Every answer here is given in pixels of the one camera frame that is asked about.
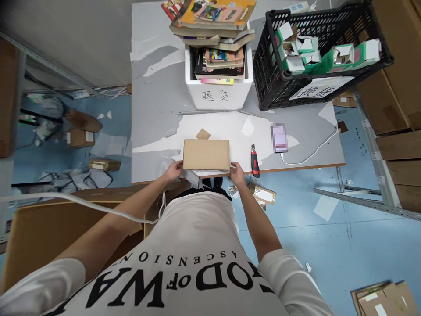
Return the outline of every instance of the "stack of books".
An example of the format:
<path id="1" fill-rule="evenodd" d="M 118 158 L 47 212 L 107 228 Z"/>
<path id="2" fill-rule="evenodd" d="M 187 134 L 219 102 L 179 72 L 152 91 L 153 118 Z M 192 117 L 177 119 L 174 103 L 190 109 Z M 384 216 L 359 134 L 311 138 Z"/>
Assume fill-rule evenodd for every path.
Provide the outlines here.
<path id="1" fill-rule="evenodd" d="M 256 1 L 170 0 L 161 6 L 171 19 L 170 30 L 197 49 L 197 79 L 233 84 L 244 78 L 245 45 L 255 37 L 247 22 Z"/>

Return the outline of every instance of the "white foam box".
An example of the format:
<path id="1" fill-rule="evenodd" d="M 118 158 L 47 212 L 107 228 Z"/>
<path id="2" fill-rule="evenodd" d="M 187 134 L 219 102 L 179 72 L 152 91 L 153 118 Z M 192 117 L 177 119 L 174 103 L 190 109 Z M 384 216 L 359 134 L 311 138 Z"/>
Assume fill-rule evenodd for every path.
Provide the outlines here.
<path id="1" fill-rule="evenodd" d="M 235 79 L 232 86 L 206 84 L 201 83 L 200 79 L 196 80 L 193 69 L 196 61 L 192 60 L 189 45 L 186 45 L 185 55 L 186 84 L 197 110 L 239 110 L 243 107 L 253 83 L 253 56 L 250 42 L 246 44 L 244 79 Z M 223 95 L 226 95 L 225 92 L 227 93 L 228 101 L 221 99 L 221 91 L 223 91 Z M 204 100 L 205 92 L 214 96 L 214 101 Z"/>

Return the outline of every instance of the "white charging cable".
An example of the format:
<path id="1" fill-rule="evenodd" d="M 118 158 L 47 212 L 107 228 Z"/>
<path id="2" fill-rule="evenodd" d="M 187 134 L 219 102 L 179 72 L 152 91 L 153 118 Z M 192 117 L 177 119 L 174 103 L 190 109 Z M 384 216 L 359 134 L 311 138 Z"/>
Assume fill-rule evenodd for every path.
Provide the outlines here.
<path id="1" fill-rule="evenodd" d="M 134 222 L 137 222 L 137 223 L 147 223 L 147 224 L 155 224 L 156 222 L 158 222 L 158 220 L 161 218 L 162 210 L 165 207 L 167 207 L 165 191 L 162 193 L 162 205 L 161 205 L 161 208 L 159 209 L 158 219 L 153 221 L 153 222 L 149 221 L 149 220 L 146 220 L 146 219 L 138 219 L 138 218 L 136 218 L 134 216 L 131 216 L 129 214 L 113 210 L 112 208 L 106 208 L 106 207 L 88 202 L 88 201 L 86 201 L 86 200 L 84 200 L 80 197 L 76 197 L 74 195 L 69 195 L 69 194 L 66 194 L 66 193 L 59 193 L 59 192 L 44 192 L 44 193 L 33 193 L 33 194 L 22 194 L 22 195 L 0 197 L 0 202 L 21 201 L 21 200 L 29 200 L 29 199 L 34 199 L 34 198 L 36 198 L 36 199 L 39 199 L 39 198 L 62 198 L 62 199 L 69 200 L 69 201 L 78 203 L 80 205 L 83 205 L 83 206 L 86 206 L 86 207 L 89 207 L 89 208 L 94 208 L 94 209 L 96 209 L 98 211 L 101 211 L 101 212 L 119 215 L 119 216 L 125 217 L 129 220 L 132 220 Z"/>
<path id="2" fill-rule="evenodd" d="M 290 164 L 290 163 L 287 163 L 287 162 L 285 162 L 285 160 L 284 160 L 284 156 L 283 156 L 283 153 L 281 153 L 281 159 L 282 159 L 282 161 L 284 162 L 284 164 L 286 164 L 286 165 L 301 165 L 301 164 L 303 164 L 303 163 L 305 163 L 306 161 L 308 161 L 311 157 L 313 157 L 316 153 L 317 153 L 317 151 L 320 149 L 320 147 L 322 147 L 324 144 L 326 144 L 328 141 L 330 141 L 331 140 L 331 138 L 332 137 L 334 137 L 335 135 L 336 135 L 336 133 L 338 132 L 338 122 L 336 122 L 336 125 L 335 125 L 335 131 L 333 132 L 333 134 L 331 135 L 331 136 L 329 136 L 328 138 L 327 138 L 327 140 L 325 140 L 323 143 L 321 143 L 320 144 L 320 146 L 319 147 L 317 147 L 317 149 L 316 149 L 316 151 L 314 152 L 314 153 L 312 153 L 306 160 L 304 160 L 303 162 L 297 162 L 297 163 L 292 163 L 292 164 Z"/>

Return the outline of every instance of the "hand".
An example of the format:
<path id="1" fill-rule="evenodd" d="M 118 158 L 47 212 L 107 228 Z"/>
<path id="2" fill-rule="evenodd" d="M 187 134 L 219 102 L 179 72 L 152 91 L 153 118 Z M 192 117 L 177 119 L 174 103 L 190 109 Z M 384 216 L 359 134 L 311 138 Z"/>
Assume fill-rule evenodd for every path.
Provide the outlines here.
<path id="1" fill-rule="evenodd" d="M 241 185 L 245 185 L 246 181 L 244 179 L 244 171 L 241 168 L 238 162 L 231 162 L 231 165 L 235 168 L 231 167 L 229 170 L 229 175 L 231 176 L 232 182 L 238 187 Z"/>
<path id="2" fill-rule="evenodd" d="M 183 160 L 173 162 L 172 164 L 169 165 L 163 177 L 168 182 L 172 182 L 180 176 L 182 171 L 183 171 Z"/>

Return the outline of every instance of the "red utility knife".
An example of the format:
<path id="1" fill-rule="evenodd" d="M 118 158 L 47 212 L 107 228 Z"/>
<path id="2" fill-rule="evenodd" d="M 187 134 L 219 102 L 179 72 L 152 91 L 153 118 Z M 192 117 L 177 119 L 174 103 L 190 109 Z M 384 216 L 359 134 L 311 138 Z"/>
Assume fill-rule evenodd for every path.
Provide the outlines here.
<path id="1" fill-rule="evenodd" d="M 257 154 L 254 149 L 254 144 L 251 145 L 251 171 L 253 172 L 253 176 L 260 178 L 260 169 L 259 164 L 257 163 Z"/>

